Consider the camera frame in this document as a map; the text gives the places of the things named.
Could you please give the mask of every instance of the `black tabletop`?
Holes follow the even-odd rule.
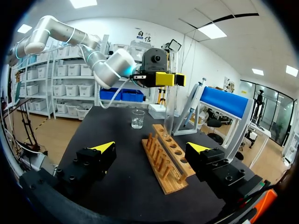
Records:
[[[117,152],[104,179],[96,182],[78,203],[102,215],[137,221],[173,220],[198,224],[216,217],[225,203],[195,175],[187,178],[189,186],[185,189],[169,195],[163,193],[141,144],[141,139],[154,133],[152,124],[162,124],[163,120],[154,120],[146,112],[143,128],[133,129],[131,111],[93,107],[72,137],[59,164],[61,168],[76,158],[76,152],[83,147],[115,141]],[[187,142],[219,147],[200,131],[174,139],[183,150]],[[249,170],[238,160],[233,163]],[[246,179],[253,176],[250,170],[246,173]]]

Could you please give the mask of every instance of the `ceiling light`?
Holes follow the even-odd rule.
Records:
[[[25,34],[25,33],[27,33],[29,30],[31,30],[32,29],[32,27],[31,26],[28,26],[28,25],[26,25],[26,24],[23,24],[23,25],[21,25],[21,27],[18,29],[18,32],[19,33],[22,33],[22,34]]]
[[[70,0],[74,8],[83,8],[87,6],[96,6],[97,0]]]
[[[298,69],[293,68],[289,65],[286,66],[285,72],[290,74],[291,76],[295,76],[295,77],[297,77],[297,75],[298,75]]]
[[[207,35],[208,37],[210,37],[211,39],[226,37],[226,34],[221,29],[219,29],[218,26],[216,26],[213,23],[210,25],[206,25],[204,27],[198,28],[198,30],[200,32],[202,32],[203,34]]]
[[[252,71],[253,71],[254,74],[263,76],[263,71],[262,71],[262,70],[259,70],[259,69],[252,69]]]

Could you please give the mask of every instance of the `wire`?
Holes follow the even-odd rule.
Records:
[[[103,109],[108,109],[110,107],[110,105],[112,104],[112,102],[114,101],[114,99],[116,98],[117,94],[121,91],[121,89],[123,88],[123,86],[128,82],[130,81],[130,79],[128,78],[121,86],[120,88],[118,88],[118,90],[115,92],[115,94],[113,95],[111,101],[109,102],[109,104],[107,106],[104,106],[102,104],[102,101],[101,101],[101,97],[100,97],[100,91],[99,91],[99,100],[100,100],[100,105]]]
[[[187,51],[187,55],[186,55],[186,57],[185,57],[185,60],[183,60],[182,68],[181,68],[181,72],[182,72],[182,69],[183,69],[183,65],[185,64],[185,61],[186,61],[186,59],[187,59],[187,57],[188,57],[189,51],[190,51],[190,49],[191,49],[191,46],[192,46],[192,44],[193,44],[195,33],[196,33],[196,30],[194,30],[194,34],[193,34],[193,37],[192,37],[192,41],[191,41],[190,47],[189,47],[189,49],[188,49],[188,51]]]

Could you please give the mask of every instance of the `ceiling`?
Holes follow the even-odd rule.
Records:
[[[259,16],[236,16],[254,13]],[[254,77],[288,91],[299,88],[299,77],[285,72],[286,65],[298,68],[292,47],[260,0],[98,0],[97,6],[80,9],[74,9],[69,0],[38,0],[20,24],[34,27],[39,18],[48,14],[62,22],[92,17],[150,21],[199,41],[236,69],[242,79]],[[211,40],[196,30],[225,16],[232,19],[215,24],[227,37]],[[17,33],[14,41],[23,37]],[[252,68],[263,70],[264,76],[253,74]]]

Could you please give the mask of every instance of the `white box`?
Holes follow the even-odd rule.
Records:
[[[71,116],[78,116],[77,110],[76,110],[76,106],[72,106],[72,105],[66,105],[67,107],[67,112],[69,115]]]
[[[30,70],[27,71],[27,80],[38,78],[38,72],[37,70]]]
[[[27,86],[27,95],[32,96],[38,93],[38,84]]]
[[[66,95],[68,97],[75,97],[79,95],[79,86],[77,85],[65,85]]]
[[[81,65],[81,75],[82,76],[92,76],[92,70],[89,68],[88,65],[83,64]]]
[[[147,50],[144,48],[138,48],[138,47],[130,47],[130,50],[129,50],[131,56],[137,62],[142,62],[142,56],[145,51],[147,51]]]
[[[67,76],[68,70],[69,70],[68,65],[57,66],[57,76]]]
[[[54,96],[61,97],[66,93],[66,89],[64,85],[54,85],[53,86]]]
[[[29,110],[31,110],[31,111],[35,111],[36,110],[36,106],[34,104],[34,101],[35,101],[34,99],[28,101]]]
[[[38,78],[46,78],[47,68],[39,68],[38,69]]]
[[[58,49],[58,57],[66,57],[69,55],[69,52],[70,52],[70,47],[69,46],[66,46],[64,48],[61,48],[61,49]]]
[[[79,85],[81,97],[91,97],[94,93],[94,85]]]
[[[66,104],[56,104],[58,113],[67,113]]]
[[[88,110],[80,110],[77,108],[76,110],[77,110],[77,114],[78,114],[78,119],[83,120],[85,118],[85,116],[88,114],[88,112],[91,110],[91,108],[89,108]]]
[[[126,51],[129,50],[129,45],[125,45],[125,44],[114,44],[113,45],[113,52],[115,53],[118,49],[124,49]]]
[[[25,87],[22,87],[20,88],[20,96],[24,96],[26,95],[26,91],[25,91]]]
[[[42,62],[43,61],[43,54],[36,55],[36,62]]]
[[[44,99],[34,101],[34,105],[36,106],[37,111],[42,111],[47,107],[47,102]]]
[[[149,105],[149,114],[153,119],[165,119],[166,108],[164,105],[160,104],[150,104]]]
[[[69,65],[69,76],[79,76],[80,75],[81,66],[79,64],[71,64]]]
[[[77,46],[70,46],[70,52],[69,52],[69,56],[72,57],[80,57],[79,52],[80,52],[80,48]]]

